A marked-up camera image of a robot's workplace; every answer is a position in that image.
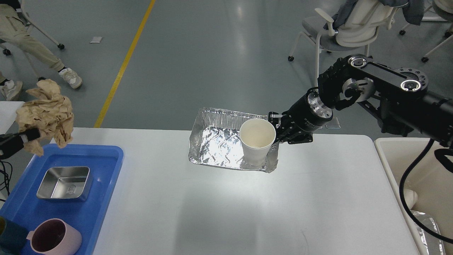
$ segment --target person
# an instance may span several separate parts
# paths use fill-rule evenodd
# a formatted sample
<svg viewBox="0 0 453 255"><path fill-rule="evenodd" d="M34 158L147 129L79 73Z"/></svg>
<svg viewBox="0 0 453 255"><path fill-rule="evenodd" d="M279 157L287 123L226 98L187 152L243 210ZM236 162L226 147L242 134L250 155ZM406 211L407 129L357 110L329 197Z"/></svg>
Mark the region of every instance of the person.
<svg viewBox="0 0 453 255"><path fill-rule="evenodd" d="M27 29L18 17L16 9L20 9L18 0L0 0L0 39L36 57L48 65L74 89L82 85L82 78L72 69L66 67L42 43L27 33ZM0 91L7 101L17 100L21 81L8 80L0 72Z"/></svg>
<svg viewBox="0 0 453 255"><path fill-rule="evenodd" d="M378 0L383 5L388 5L391 7L403 8L404 18L408 23L413 25L420 25L423 14L424 14L424 1L423 0ZM346 0L346 3L340 6L338 12L332 16L334 20L333 29L337 29L348 19L351 15L352 9L356 5L358 0ZM327 23L324 25L324 29L328 30Z"/></svg>

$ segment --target office chair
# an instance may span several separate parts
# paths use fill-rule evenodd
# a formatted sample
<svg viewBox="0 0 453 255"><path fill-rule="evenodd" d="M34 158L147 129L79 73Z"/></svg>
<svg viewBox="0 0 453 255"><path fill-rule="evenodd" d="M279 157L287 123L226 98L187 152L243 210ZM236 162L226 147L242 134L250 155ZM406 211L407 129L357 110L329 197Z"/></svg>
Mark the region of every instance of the office chair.
<svg viewBox="0 0 453 255"><path fill-rule="evenodd" d="M22 0L21 3L20 3L20 7L21 9L18 9L17 10L17 15L18 17L20 18L20 20L22 21L22 23L25 25L25 27L27 28L27 32L30 34L31 30L33 28L36 28L37 30L39 30L42 34L44 34L47 38L49 38L49 40L51 40L53 43L55 43L57 45L57 47L59 49L64 49L64 44L61 44L59 43L57 40L55 40L52 36L50 36L49 34L47 34L44 30L42 30L40 27L38 27L29 17L28 15L28 12L25 11L25 0ZM3 49L2 53L6 56L9 56L11 55L11 51L9 49L7 49L3 44L6 43L4 40L0 39L0 48ZM34 74L36 75L36 77L38 78L38 80L42 80L42 79L45 79L44 77L41 77L39 75L39 73L37 72L35 66L33 65L33 62L31 61L30 59L30 56L26 53L26 52L23 52L25 57L27 58L28 62L30 63L30 66L31 68L33 69L33 72Z"/></svg>
<svg viewBox="0 0 453 255"><path fill-rule="evenodd" d="M444 20L446 20L448 22L453 22L453 0L433 0L432 5L430 7L428 7L425 10L425 12L427 10L429 10L431 7L434 9L434 11L437 13L437 15L439 15L441 18L443 18ZM404 35L406 33L405 29L408 27L408 25L409 24L407 24L406 26L404 26L401 29L400 35ZM429 58L428 58L429 55L431 55L434 51L439 49L442 45L446 44L451 39L453 39L453 36L451 36L452 34L453 34L453 23L451 24L450 28L444 34L444 36L447 39L445 39L442 43L440 43L439 45L434 47L434 49L432 49L428 53L426 53L421 59L422 62L426 63L429 60Z"/></svg>
<svg viewBox="0 0 453 255"><path fill-rule="evenodd" d="M315 57L315 85L318 84L319 76L319 55L322 50L327 53L333 51L347 51L365 47L365 55L370 55L370 43L377 38L379 27L385 25L387 29L394 23L393 17L399 7L385 6L378 0L359 0L346 23L333 29L334 20L324 10L316 8L319 16L308 17L302 20L302 31L296 37L294 45L289 53L288 61L293 61L293 53L299 39L304 35L316 47ZM323 26L327 22L328 30Z"/></svg>

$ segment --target gray jacket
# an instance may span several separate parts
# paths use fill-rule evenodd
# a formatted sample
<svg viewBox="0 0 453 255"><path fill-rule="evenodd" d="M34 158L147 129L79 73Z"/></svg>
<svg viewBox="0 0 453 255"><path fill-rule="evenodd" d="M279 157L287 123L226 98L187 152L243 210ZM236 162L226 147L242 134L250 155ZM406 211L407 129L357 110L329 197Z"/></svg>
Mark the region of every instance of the gray jacket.
<svg viewBox="0 0 453 255"><path fill-rule="evenodd" d="M358 0L346 0L346 3L340 6L338 12L332 17L335 21L333 28L336 29L343 25L352 12ZM424 2L423 0L379 0L383 5L391 7L402 6L409 2L408 5L403 7L403 15L408 23L420 25L423 18Z"/></svg>

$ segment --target pink mug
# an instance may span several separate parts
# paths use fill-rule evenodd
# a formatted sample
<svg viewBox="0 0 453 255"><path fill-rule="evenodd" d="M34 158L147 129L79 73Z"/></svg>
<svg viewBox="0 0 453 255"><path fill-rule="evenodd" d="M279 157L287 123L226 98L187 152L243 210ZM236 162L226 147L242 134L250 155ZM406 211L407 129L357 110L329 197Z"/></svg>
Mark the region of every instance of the pink mug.
<svg viewBox="0 0 453 255"><path fill-rule="evenodd" d="M56 218L41 223L27 239L33 251L45 255L73 255L82 244L80 232Z"/></svg>

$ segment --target white paper cup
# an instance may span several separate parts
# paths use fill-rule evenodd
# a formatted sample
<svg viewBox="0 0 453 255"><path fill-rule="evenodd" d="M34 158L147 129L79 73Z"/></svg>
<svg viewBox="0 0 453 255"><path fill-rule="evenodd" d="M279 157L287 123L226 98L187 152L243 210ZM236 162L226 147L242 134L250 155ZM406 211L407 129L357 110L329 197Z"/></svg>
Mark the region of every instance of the white paper cup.
<svg viewBox="0 0 453 255"><path fill-rule="evenodd" d="M244 160L254 166L261 166L270 146L275 140L275 128L265 119L249 119L239 129Z"/></svg>

